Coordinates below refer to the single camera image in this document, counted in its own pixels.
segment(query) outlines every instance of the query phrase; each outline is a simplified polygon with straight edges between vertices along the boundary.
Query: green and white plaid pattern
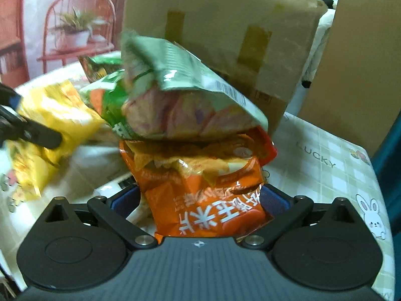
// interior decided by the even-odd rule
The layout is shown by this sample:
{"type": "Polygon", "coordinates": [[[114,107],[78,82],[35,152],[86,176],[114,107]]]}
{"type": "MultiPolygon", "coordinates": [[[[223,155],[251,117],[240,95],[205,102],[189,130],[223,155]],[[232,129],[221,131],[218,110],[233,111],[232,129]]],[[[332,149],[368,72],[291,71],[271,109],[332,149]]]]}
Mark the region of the green and white plaid pattern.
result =
{"type": "Polygon", "coordinates": [[[264,166],[270,184],[288,195],[305,195],[318,203],[346,197],[365,222],[377,225],[370,230],[382,249],[383,264],[373,289],[393,301],[395,273],[390,223],[366,151],[288,113],[273,141],[278,156],[264,166]]]}

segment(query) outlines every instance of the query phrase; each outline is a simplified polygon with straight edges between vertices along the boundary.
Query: checkered tablecloth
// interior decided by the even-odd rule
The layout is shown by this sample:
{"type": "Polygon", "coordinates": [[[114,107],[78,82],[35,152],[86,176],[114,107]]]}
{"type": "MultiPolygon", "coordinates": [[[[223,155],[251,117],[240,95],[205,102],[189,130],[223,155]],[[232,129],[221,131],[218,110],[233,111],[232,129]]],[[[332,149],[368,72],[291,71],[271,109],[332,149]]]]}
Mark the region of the checkered tablecloth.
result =
{"type": "Polygon", "coordinates": [[[383,265],[373,289],[393,301],[395,274],[390,223],[366,151],[288,113],[284,114],[273,141],[279,154],[264,166],[269,183],[288,195],[305,195],[317,203],[348,198],[383,252],[383,265]]]}
{"type": "MultiPolygon", "coordinates": [[[[32,80],[19,87],[19,93],[23,95],[32,87],[70,78],[79,84],[82,75],[81,66],[75,63],[32,80]]],[[[270,184],[288,195],[306,195],[318,203],[347,197],[368,227],[372,222],[370,229],[383,252],[383,265],[373,288],[386,300],[393,301],[394,251],[390,224],[366,151],[290,114],[284,115],[273,141],[279,154],[263,171],[270,184]]],[[[0,175],[6,177],[10,168],[7,151],[0,149],[0,175]]],[[[16,263],[17,249],[49,201],[63,195],[70,203],[86,202],[96,187],[125,172],[127,168],[120,157],[117,141],[111,139],[106,145],[80,146],[39,200],[15,207],[9,199],[15,186],[2,185],[0,249],[20,288],[24,288],[25,283],[16,263]]]]}

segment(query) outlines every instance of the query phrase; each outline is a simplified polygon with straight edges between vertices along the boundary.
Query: red chair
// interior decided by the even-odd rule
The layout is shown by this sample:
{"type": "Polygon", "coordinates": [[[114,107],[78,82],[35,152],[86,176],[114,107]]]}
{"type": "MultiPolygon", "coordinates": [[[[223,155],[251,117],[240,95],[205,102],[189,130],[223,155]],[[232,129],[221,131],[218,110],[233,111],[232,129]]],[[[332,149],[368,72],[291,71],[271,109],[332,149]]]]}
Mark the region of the red chair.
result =
{"type": "Polygon", "coordinates": [[[56,0],[46,14],[45,29],[43,33],[43,55],[37,60],[43,62],[43,73],[47,72],[47,61],[61,60],[63,66],[67,59],[81,55],[97,55],[110,52],[114,49],[112,37],[116,23],[116,12],[111,0],[56,0]],[[107,23],[93,30],[92,40],[84,47],[63,46],[62,31],[51,32],[53,27],[61,25],[60,13],[93,12],[102,17],[107,23]]]}
{"type": "Polygon", "coordinates": [[[0,0],[0,81],[15,88],[29,80],[25,57],[24,0],[0,0]]]}

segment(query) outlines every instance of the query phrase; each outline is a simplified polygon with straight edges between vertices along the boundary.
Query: metal bolt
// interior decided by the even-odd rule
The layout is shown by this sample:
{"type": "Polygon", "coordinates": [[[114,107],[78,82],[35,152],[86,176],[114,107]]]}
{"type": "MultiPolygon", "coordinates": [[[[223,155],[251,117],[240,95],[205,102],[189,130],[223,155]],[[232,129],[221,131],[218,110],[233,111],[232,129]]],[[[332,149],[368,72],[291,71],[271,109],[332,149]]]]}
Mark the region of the metal bolt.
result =
{"type": "Polygon", "coordinates": [[[29,133],[29,131],[26,131],[26,130],[24,130],[24,136],[25,136],[27,139],[31,139],[31,138],[32,138],[32,135],[29,133]]]}
{"type": "Polygon", "coordinates": [[[265,241],[261,236],[259,235],[249,235],[245,238],[245,242],[250,244],[251,246],[258,246],[262,244],[265,241]]]}
{"type": "Polygon", "coordinates": [[[154,237],[151,235],[140,235],[135,238],[135,243],[141,246],[149,246],[154,242],[154,237]]]}

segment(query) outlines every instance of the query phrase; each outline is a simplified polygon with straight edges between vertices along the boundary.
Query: flower pot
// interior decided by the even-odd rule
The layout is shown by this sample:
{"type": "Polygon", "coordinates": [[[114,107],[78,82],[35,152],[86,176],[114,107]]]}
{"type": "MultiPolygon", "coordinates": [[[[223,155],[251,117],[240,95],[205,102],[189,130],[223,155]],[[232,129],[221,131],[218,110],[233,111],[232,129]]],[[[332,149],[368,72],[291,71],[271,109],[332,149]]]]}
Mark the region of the flower pot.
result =
{"type": "Polygon", "coordinates": [[[64,48],[85,47],[88,44],[89,35],[89,30],[78,33],[64,33],[62,45],[64,48]]]}

